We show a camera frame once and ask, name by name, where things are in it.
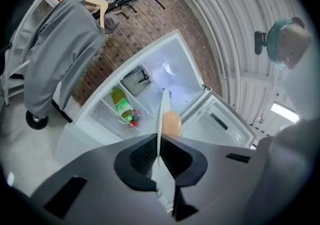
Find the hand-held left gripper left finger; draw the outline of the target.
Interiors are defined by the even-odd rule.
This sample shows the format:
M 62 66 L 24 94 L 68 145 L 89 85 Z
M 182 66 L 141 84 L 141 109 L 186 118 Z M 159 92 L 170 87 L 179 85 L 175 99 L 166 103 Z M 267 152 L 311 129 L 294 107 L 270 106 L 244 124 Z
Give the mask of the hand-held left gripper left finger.
M 87 151 L 46 179 L 31 200 L 64 225 L 171 225 L 148 176 L 156 145 L 157 135 L 148 134 Z

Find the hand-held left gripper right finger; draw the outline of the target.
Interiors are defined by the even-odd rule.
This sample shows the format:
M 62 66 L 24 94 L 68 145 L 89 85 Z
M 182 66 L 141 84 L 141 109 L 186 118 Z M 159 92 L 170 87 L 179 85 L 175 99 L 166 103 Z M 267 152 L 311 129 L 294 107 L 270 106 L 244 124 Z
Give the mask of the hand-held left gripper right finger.
M 249 225 L 267 160 L 257 149 L 161 136 L 161 158 L 174 178 L 173 220 L 177 225 Z

